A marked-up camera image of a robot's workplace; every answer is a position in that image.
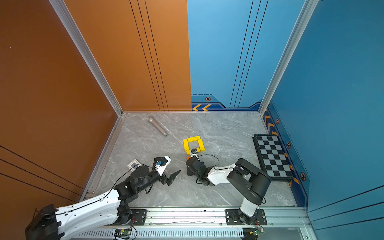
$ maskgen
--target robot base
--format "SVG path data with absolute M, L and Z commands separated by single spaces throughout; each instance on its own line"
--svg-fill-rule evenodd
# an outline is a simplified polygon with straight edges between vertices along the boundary
M 227 225 L 244 225 L 242 220 L 248 225 L 254 225 L 257 217 L 258 225 L 267 225 L 265 213 L 263 209 L 257 209 L 252 217 L 248 217 L 238 209 L 226 209 L 225 216 L 227 218 Z

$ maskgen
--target marble floor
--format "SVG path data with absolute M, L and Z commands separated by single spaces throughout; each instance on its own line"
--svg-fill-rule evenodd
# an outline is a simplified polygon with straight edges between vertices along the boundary
M 154 117 L 164 127 L 168 137 L 147 121 L 149 117 Z M 188 155 L 183 139 L 199 135 L 205 146 L 205 151 L 200 154 L 217 156 L 219 167 L 231 165 L 238 158 L 260 167 L 253 134 L 266 134 L 257 112 L 128 113 L 96 193 L 110 189 L 129 170 L 127 165 L 133 159 L 152 165 L 155 157 L 169 156 L 172 162 L 165 174 L 169 176 L 181 170 L 173 184 L 155 184 L 150 194 L 142 192 L 129 204 L 130 207 L 240 206 L 243 196 L 231 184 L 198 185 L 195 177 L 187 176 L 185 162 Z M 200 159 L 206 166 L 217 163 L 211 156 L 201 156 Z M 272 182 L 265 199 L 265 205 L 296 205 L 288 182 Z

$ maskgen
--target black and white checkerboard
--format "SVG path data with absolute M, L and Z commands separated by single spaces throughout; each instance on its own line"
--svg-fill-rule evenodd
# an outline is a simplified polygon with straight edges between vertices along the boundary
M 253 137 L 260 168 L 273 181 L 290 181 L 293 175 L 276 135 L 256 134 Z

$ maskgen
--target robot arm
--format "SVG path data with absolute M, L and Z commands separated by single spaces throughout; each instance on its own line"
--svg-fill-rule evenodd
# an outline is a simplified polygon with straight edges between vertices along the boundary
M 196 176 L 205 186 L 231 183 L 244 196 L 238 210 L 240 220 L 247 225 L 254 223 L 255 211 L 262 203 L 271 183 L 267 173 L 243 158 L 230 166 L 215 168 L 206 167 L 197 155 L 194 155 L 186 164 L 188 176 Z
M 141 165 L 125 181 L 103 194 L 57 209 L 53 204 L 42 208 L 25 229 L 26 240 L 66 240 L 99 226 L 128 223 L 132 216 L 128 203 L 156 182 L 171 185 L 179 174 L 180 170 L 169 178 L 164 174 L 170 162 L 168 156 L 157 157 L 152 171 Z

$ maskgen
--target black line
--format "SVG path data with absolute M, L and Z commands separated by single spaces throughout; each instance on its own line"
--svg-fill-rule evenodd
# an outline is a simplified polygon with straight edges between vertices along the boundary
M 328 204 L 328 205 L 325 205 L 325 206 L 319 207 L 319 208 L 317 208 L 317 209 L 314 209 L 314 210 L 311 210 L 311 211 L 309 211 L 308 213 L 310 213 L 310 212 L 313 212 L 313 211 L 316 211 L 316 210 L 319 210 L 319 209 L 322 209 L 323 207 L 328 207 L 328 206 L 330 206 L 330 205 L 332 205 L 332 204 L 336 204 L 336 203 L 338 203 L 338 202 L 342 202 L 342 201 L 344 201 L 344 200 L 347 200 L 347 199 L 350 199 L 350 198 L 353 198 L 353 197 L 357 197 L 357 196 L 359 196 L 359 195 L 361 195 L 361 194 L 364 194 L 364 193 L 367 193 L 367 192 L 370 192 L 370 191 L 373 191 L 373 190 L 379 189 L 379 188 L 381 188 L 381 187 L 384 187 L 384 185 L 381 185 L 380 187 L 375 187 L 374 189 L 371 189 L 371 190 L 368 190 L 368 191 L 365 191 L 365 192 L 362 192 L 362 193 L 359 193 L 359 194 L 353 195 L 352 197 L 347 197 L 347 198 L 345 198 L 345 199 L 342 199 L 342 200 L 339 200 L 339 201 L 337 201 L 337 202 L 334 202 L 334 203 L 331 203 L 331 204 Z
M 257 16 L 259 15 L 259 10 L 260 10 L 260 5 L 261 5 L 261 3 L 262 3 L 262 2 L 261 2 L 261 0 L 260 0 L 259 8 L 257 9 L 257 14 L 256 14 L 256 19 L 255 19 L 255 24 L 253 25 L 253 30 L 252 30 L 251 40 L 249 41 L 248 51 L 247 51 L 247 55 L 246 55 L 246 57 L 245 57 L 245 62 L 244 62 L 244 66 L 243 66 L 243 72 L 241 73 L 239 87 L 237 88 L 237 94 L 236 94 L 236 99 L 235 99 L 234 107 L 235 107 L 235 105 L 236 105 L 237 96 L 239 95 L 239 90 L 240 90 L 241 80 L 242 80 L 242 78 L 243 78 L 244 69 L 245 69 L 245 64 L 247 63 L 247 58 L 248 58 L 248 53 L 249 53 L 249 47 L 251 46 L 252 37 L 253 37 L 253 31 L 255 30 L 256 21 L 257 21 Z
M 351 222 L 351 223 L 346 223 L 346 224 L 340 224 L 340 225 L 331 226 L 331 227 L 323 227 L 323 228 L 314 229 L 314 230 L 317 231 L 317 230 L 322 230 L 322 229 L 327 229 L 327 228 L 333 228 L 333 227 L 340 227 L 340 226 L 345 226 L 345 225 L 350 225 L 350 224 L 355 224 L 355 223 L 369 222 L 369 221 L 379 220 L 379 219 L 383 219 L 383 218 L 384 218 L 384 217 L 378 217 L 378 218 L 373 218 L 373 219 L 368 219 L 368 220 L 363 220 L 363 221 L 358 221 L 358 222 Z
M 34 175 L 34 176 L 36 176 L 36 177 L 39 177 L 39 178 L 41 178 L 41 179 L 43 179 L 43 180 L 46 180 L 45 178 L 42 178 L 42 177 L 40 177 L 40 176 L 38 176 L 38 175 L 36 175 L 36 174 L 33 174 L 33 173 L 31 173 L 31 172 L 29 172 L 29 171 L 27 171 L 27 170 L 25 170 L 25 169 L 22 169 L 21 167 L 18 167 L 18 166 L 16 166 L 16 165 L 13 165 L 12 163 L 7 162 L 6 160 L 3 160 L 3 159 L 1 159 L 1 158 L 0 158 L 0 160 L 3 161 L 3 162 L 8 163 L 9 165 L 12 165 L 12 166 L 14 166 L 14 167 L 17 167 L 18 169 L 21 169 L 21 170 L 23 170 L 23 171 L 25 171 L 25 172 L 27 172 L 27 173 L 30 173 L 30 174 L 32 174 L 32 175 Z M 49 181 L 49 180 L 46 180 L 46 181 L 47 181 L 47 182 L 50 182 L 50 183 L 52 183 L 52 184 L 54 184 L 54 185 L 56 185 L 56 186 L 59 186 L 59 187 L 61 187 L 61 188 L 64 188 L 65 190 L 68 190 L 68 191 L 70 191 L 70 192 L 75 193 L 74 191 L 71 191 L 71 190 L 69 190 L 69 189 L 66 189 L 65 187 L 62 187 L 62 186 L 60 186 L 60 185 L 58 185 L 58 184 L 56 184 L 56 183 L 54 183 L 54 182 L 51 182 L 51 181 Z
M 13 177 L 11 177 L 11 176 L 5 175 L 5 174 L 3 174 L 3 173 L 0 173 L 0 174 L 1 174 L 1 175 L 3 175 L 3 176 L 6 176 L 6 177 L 12 178 L 13 180 L 16 180 L 16 181 L 19 181 L 19 182 L 25 183 L 25 184 L 27 184 L 27 185 L 29 185 L 29 186 L 32 186 L 32 187 L 38 188 L 38 189 L 40 189 L 40 190 L 43 190 L 43 191 L 46 191 L 46 192 L 52 193 L 53 195 L 56 195 L 56 196 L 59 196 L 59 197 L 62 197 L 62 198 L 68 199 L 68 198 L 66 198 L 66 197 L 63 197 L 63 196 L 60 196 L 60 195 L 58 195 L 58 194 L 56 194 L 56 193 L 53 193 L 53 192 L 47 191 L 47 190 L 45 190 L 45 189 L 42 189 L 42 188 L 39 188 L 39 187 L 36 187 L 36 186 L 34 186 L 34 185 L 32 185 L 32 184 L 29 184 L 29 183 L 23 182 L 23 181 L 21 181 L 21 180 L 18 180 L 18 179 L 16 179 L 16 178 L 13 178 Z
M 59 177 L 59 178 L 61 178 L 61 179 L 64 179 L 64 180 L 65 180 L 65 181 L 67 181 L 67 182 L 70 182 L 70 183 L 72 183 L 73 185 L 75 185 L 75 186 L 77 186 L 77 187 L 79 187 L 79 188 L 81 188 L 81 189 L 84 189 L 84 188 L 82 188 L 82 187 L 80 187 L 80 186 L 78 186 L 78 185 L 74 184 L 73 182 L 71 182 L 71 181 L 68 181 L 68 180 L 66 180 L 65 178 L 63 178 L 63 177 L 60 177 L 59 175 L 57 175 L 57 174 L 55 174 L 55 173 L 53 173 L 53 172 L 49 171 L 48 169 L 45 169 L 45 168 L 43 168 L 42 166 L 40 166 L 40 165 L 38 165 L 38 164 L 36 164 L 36 163 L 34 163 L 34 162 L 32 162 L 32 161 L 30 161 L 30 160 L 26 159 L 25 157 L 22 157 L 22 156 L 20 156 L 19 154 L 15 153 L 15 152 L 12 152 L 12 151 L 11 151 L 11 150 L 9 150 L 8 148 L 5 148 L 5 147 L 3 147 L 3 146 L 1 146 L 1 145 L 0 145 L 0 147 L 2 147 L 2 148 L 4 148 L 5 150 L 7 150 L 7 151 L 9 151 L 9 152 L 11 152 L 11 153 L 13 153 L 13 154 L 15 154 L 16 156 L 19 156 L 19 157 L 21 157 L 22 159 L 24 159 L 24 160 L 27 160 L 28 162 L 30 162 L 30 163 L 32 163 L 32 164 L 34 164 L 34 165 L 36 165 L 36 166 L 38 166 L 38 167 L 40 167 L 40 168 L 42 168 L 42 169 L 46 170 L 47 172 L 50 172 L 50 173 L 52 173 L 53 175 L 55 175 L 55 176 L 57 176 L 57 177 Z
M 165 108 L 164 108 L 164 103 L 163 103 L 163 97 L 161 96 L 161 91 L 160 91 L 159 81 L 157 80 L 157 74 L 156 74 L 155 64 L 153 63 L 153 58 L 152 58 L 152 53 L 151 53 L 151 47 L 149 46 L 149 41 L 148 41 L 147 31 L 145 30 L 145 25 L 144 25 L 143 15 L 141 14 L 141 9 L 140 9 L 139 0 L 137 0 L 137 5 L 139 6 L 139 11 L 140 11 L 140 16 L 141 16 L 141 21 L 142 21 L 142 23 L 143 23 L 143 27 L 144 27 L 145 38 L 147 39 L 149 55 L 151 56 L 151 60 L 152 60 L 153 71 L 155 72 L 155 77 L 156 77 L 157 87 L 158 87 L 158 89 L 159 89 L 159 94 L 160 94 L 160 99 L 161 99 L 161 105 L 163 105 L 163 110 L 165 110 Z
M 249 19 L 251 18 L 251 12 L 252 12 L 253 1 L 254 1 L 254 0 L 252 0 L 251 10 L 249 11 L 249 17 L 248 17 L 248 22 L 247 22 L 247 28 L 245 29 L 245 35 L 244 35 L 244 40 L 243 40 L 243 46 L 242 46 L 242 48 L 241 48 L 240 59 L 239 59 L 239 65 L 237 66 L 237 72 L 236 72 L 236 77 L 235 77 L 235 83 L 234 83 L 234 85 L 233 85 L 232 97 L 231 97 L 231 102 L 229 103 L 229 107 L 231 107 L 231 104 L 232 104 L 232 98 L 233 98 L 233 93 L 235 92 L 236 79 L 237 79 L 237 74 L 238 74 L 238 72 L 239 72 L 241 56 L 242 56 L 242 54 L 243 54 L 243 48 L 244 48 L 244 43 L 245 43 L 245 37 L 247 36 L 247 30 L 248 30 Z
M 152 39 L 153 39 L 153 46 L 155 47 L 155 53 L 156 53 L 156 58 L 157 58 L 157 65 L 159 66 L 160 79 L 161 79 L 161 84 L 163 85 L 164 97 L 165 97 L 165 99 L 166 99 L 166 104 L 167 104 L 167 110 L 169 111 L 169 108 L 168 108 L 168 101 L 167 101 L 167 95 L 166 95 L 166 90 L 165 90 L 165 88 L 164 88 L 163 77 L 162 77 L 162 75 L 161 75 L 161 69 L 160 69 L 159 57 L 157 56 L 157 50 L 156 50 L 156 45 L 155 45 L 155 39 L 154 39 L 154 37 L 153 37 L 151 21 L 149 20 L 149 13 L 148 13 L 148 8 L 147 8 L 147 2 L 146 2 L 146 0 L 144 0 L 144 3 L 145 3 L 145 8 L 147 9 L 147 15 L 148 15 L 149 27 L 151 28 L 151 34 L 152 34 Z
M 244 85 L 243 85 L 243 90 L 241 91 L 241 96 L 240 96 L 239 104 L 237 105 L 237 107 L 240 106 L 241 98 L 243 97 L 243 92 L 244 92 L 245 83 L 247 82 L 249 69 L 251 68 L 251 63 L 252 63 L 252 59 L 253 59 L 253 54 L 255 53 L 257 40 L 259 39 L 259 34 L 260 34 L 260 30 L 261 30 L 261 28 L 262 28 L 262 24 L 263 24 L 263 20 L 264 20 L 264 16 L 265 16 L 266 7 L 268 6 L 268 2 L 269 2 L 269 0 L 267 0 L 266 5 L 265 5 L 264 14 L 263 14 L 263 18 L 262 18 L 262 23 L 260 24 L 259 33 L 257 34 L 255 47 L 253 48 L 253 53 L 252 53 L 251 61 L 250 61 L 249 66 L 248 66 L 248 71 L 247 71 L 247 75 L 246 75 L 246 77 L 245 77 L 245 81 L 244 81 Z
M 132 7 L 132 3 L 131 3 L 131 0 L 129 0 L 129 3 L 130 3 L 130 5 L 131 5 L 131 9 L 132 9 L 133 18 L 135 19 L 135 23 L 136 23 L 137 32 L 138 32 L 138 34 L 139 34 L 139 38 L 140 38 L 140 42 L 141 42 L 141 47 L 143 48 L 143 53 L 144 53 L 144 57 L 145 57 L 145 62 L 147 63 L 147 67 L 148 67 L 149 76 L 151 77 L 152 86 L 153 86 L 153 91 L 155 92 L 155 97 L 156 97 L 157 105 L 158 105 L 158 107 L 159 107 L 159 111 L 161 111 L 161 110 L 160 110 L 160 104 L 159 104 L 159 100 L 157 99 L 157 94 L 156 94 L 156 90 L 155 90 L 155 85 L 153 84 L 153 79 L 152 79 L 151 71 L 149 70 L 149 65 L 148 65 L 148 61 L 147 61 L 147 56 L 145 55 L 145 51 L 144 51 L 143 42 L 141 41 L 140 32 L 139 32 L 139 27 L 137 26 L 137 22 L 136 22 L 135 13 L 133 12 L 133 7 Z
M 368 205 L 368 206 L 365 206 L 365 207 L 359 207 L 357 209 L 353 209 L 353 210 L 349 210 L 349 211 L 345 211 L 345 212 L 341 212 L 339 214 L 333 214 L 331 216 L 328 216 L 328 217 L 333 217 L 333 216 L 336 216 L 336 215 L 340 215 L 340 214 L 344 214 L 344 213 L 347 213 L 347 212 L 353 212 L 353 211 L 356 211 L 356 210 L 360 210 L 360 209 L 364 209 L 366 207 L 371 207 L 371 206 L 375 206 L 375 205 L 379 205 L 379 204 L 383 204 L 384 202 L 379 202 L 379 203 L 376 203 L 376 204 L 371 204 L 371 205 Z M 322 217 L 322 218 L 319 218 L 319 219 L 316 219 L 316 220 L 312 220 L 311 222 L 314 222 L 314 221 L 317 221 L 317 220 L 321 220 L 321 219 L 325 219 L 325 218 L 328 218 L 328 217 Z

